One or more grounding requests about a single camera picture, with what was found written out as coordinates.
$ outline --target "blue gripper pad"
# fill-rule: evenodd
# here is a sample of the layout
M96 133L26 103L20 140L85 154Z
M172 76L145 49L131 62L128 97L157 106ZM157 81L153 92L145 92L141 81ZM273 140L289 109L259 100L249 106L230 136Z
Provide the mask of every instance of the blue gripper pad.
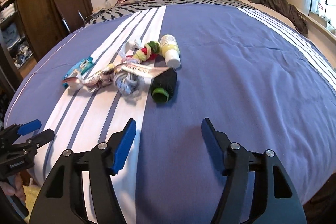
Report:
M34 132L35 130L40 129L41 126L42 126L42 124L39 120L34 120L34 121L28 122L28 123L20 126L20 128L17 130L17 133L19 135L24 136L24 135L27 135L31 132Z
M124 168L129 150L131 149L136 133L137 124L133 119L129 119L123 131L112 134L111 138L120 137L119 144L114 150L114 163L111 167L113 173L117 174L120 170L122 170L122 168Z
M212 159L213 165L216 170L223 173L225 170L224 152L219 146L219 143L214 135L216 134L216 130L214 129L213 125L211 124L208 118L203 119L201 129L203 140L207 147L208 153Z

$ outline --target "hand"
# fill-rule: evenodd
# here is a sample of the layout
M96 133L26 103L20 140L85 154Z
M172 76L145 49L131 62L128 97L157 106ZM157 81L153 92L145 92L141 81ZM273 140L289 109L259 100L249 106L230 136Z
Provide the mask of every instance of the hand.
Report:
M20 174L15 175L14 184L15 184L16 189L14 189L8 183L0 181L0 187L2 188L5 195L9 195L9 196L15 195L21 201L25 201L26 200L26 195L25 195L25 190L23 189L23 181L22 181L22 178L21 178Z

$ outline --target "wooden floor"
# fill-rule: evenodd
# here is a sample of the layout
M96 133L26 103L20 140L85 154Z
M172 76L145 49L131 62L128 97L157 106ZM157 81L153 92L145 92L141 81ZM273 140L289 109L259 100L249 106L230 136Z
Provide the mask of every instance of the wooden floor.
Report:
M36 64L37 62L34 56L29 58L26 63L24 63L23 66L19 69L21 76L25 78L28 73L35 67Z

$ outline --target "white bottle cap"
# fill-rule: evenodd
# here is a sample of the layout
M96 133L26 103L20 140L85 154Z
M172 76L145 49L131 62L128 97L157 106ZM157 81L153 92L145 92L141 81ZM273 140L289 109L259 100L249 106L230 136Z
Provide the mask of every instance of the white bottle cap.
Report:
M179 53L174 50L168 50L165 53L165 60L166 60L166 65L168 67L173 67L174 69L177 69L179 66L181 66L181 60L179 57Z

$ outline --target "bed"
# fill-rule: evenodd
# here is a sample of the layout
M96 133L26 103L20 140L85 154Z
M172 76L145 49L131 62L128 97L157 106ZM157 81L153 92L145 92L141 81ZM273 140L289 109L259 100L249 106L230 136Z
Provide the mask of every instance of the bed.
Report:
M201 136L202 119L209 117L246 149L274 150L302 204L310 200L336 170L336 74L289 20L262 5L231 3L140 9L89 24L53 48L24 79L5 117L6 126L39 119L41 130L56 133L35 158L36 180L43 183L65 149L90 150L133 118L137 135L129 157L111 177L126 222L210 223L226 178L214 170ZM166 105L153 102L147 85L132 102L113 86L94 93L62 87L62 77L82 58L94 58L89 75L120 62L117 52L127 40L165 34L175 36L182 63ZM158 58L149 65L165 63ZM95 221L86 172L83 188Z

